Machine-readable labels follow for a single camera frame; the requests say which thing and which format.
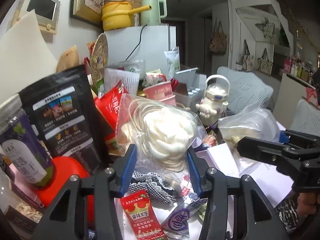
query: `white mini fridge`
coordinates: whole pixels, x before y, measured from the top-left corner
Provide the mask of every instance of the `white mini fridge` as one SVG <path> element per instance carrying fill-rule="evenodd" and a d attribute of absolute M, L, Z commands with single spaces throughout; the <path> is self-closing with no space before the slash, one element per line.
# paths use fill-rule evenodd
<path fill-rule="evenodd" d="M 160 68 L 168 75 L 167 59 L 164 51 L 176 46 L 176 27 L 169 25 L 142 26 L 106 31 L 108 40 L 108 64 L 126 60 L 140 41 L 141 43 L 128 60 L 146 61 L 146 72 Z"/>

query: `human hand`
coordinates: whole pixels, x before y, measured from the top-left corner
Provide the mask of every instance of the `human hand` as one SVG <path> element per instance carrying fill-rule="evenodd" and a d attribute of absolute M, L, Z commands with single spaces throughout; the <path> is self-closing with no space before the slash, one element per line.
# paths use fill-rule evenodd
<path fill-rule="evenodd" d="M 298 197 L 297 213 L 300 217 L 307 217 L 316 213 L 316 203 L 320 204 L 320 194 L 300 193 Z"/>

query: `purple label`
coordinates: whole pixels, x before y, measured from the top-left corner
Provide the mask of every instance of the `purple label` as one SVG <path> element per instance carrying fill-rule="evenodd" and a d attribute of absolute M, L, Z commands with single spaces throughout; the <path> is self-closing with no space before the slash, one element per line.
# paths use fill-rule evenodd
<path fill-rule="evenodd" d="M 182 208 L 177 212 L 173 212 L 168 220 L 168 227 L 174 231 L 182 231 L 188 229 L 187 220 L 190 217 L 190 211 Z"/>
<path fill-rule="evenodd" d="M 53 162 L 37 140 L 25 113 L 0 134 L 0 144 L 13 165 L 30 183 L 41 188 L 51 181 Z"/>

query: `astronaut figurine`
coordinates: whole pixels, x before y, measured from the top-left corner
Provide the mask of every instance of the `astronaut figurine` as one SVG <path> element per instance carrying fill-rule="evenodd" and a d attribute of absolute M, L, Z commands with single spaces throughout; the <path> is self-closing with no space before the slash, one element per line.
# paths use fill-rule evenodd
<path fill-rule="evenodd" d="M 208 86 L 211 79 L 216 79 L 215 83 Z M 228 87 L 217 82 L 218 79 L 223 79 L 227 82 Z M 223 112 L 227 110 L 228 102 L 226 101 L 230 93 L 229 80 L 221 75 L 211 75 L 206 80 L 206 90 L 201 104 L 196 104 L 196 109 L 200 111 L 199 117 L 205 127 L 217 122 L 222 117 Z"/>

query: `metal screw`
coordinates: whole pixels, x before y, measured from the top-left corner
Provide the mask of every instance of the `metal screw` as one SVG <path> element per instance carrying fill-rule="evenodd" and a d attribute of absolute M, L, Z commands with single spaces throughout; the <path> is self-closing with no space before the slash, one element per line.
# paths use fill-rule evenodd
<path fill-rule="evenodd" d="M 217 169 L 215 169 L 215 168 L 209 168 L 209 169 L 208 169 L 208 172 L 209 172 L 210 174 L 215 174 L 215 173 L 217 173 Z"/>
<path fill-rule="evenodd" d="M 106 168 L 106 169 L 104 170 L 104 172 L 105 172 L 106 174 L 112 174 L 112 173 L 115 172 L 115 170 L 114 170 L 113 168 Z"/>
<path fill-rule="evenodd" d="M 252 180 L 251 176 L 249 176 L 249 175 L 243 175 L 242 178 L 243 178 L 244 181 L 250 181 L 250 180 Z"/>
<path fill-rule="evenodd" d="M 73 174 L 73 175 L 70 176 L 70 180 L 71 181 L 76 181 L 78 179 L 79 179 L 79 176 L 77 174 Z"/>

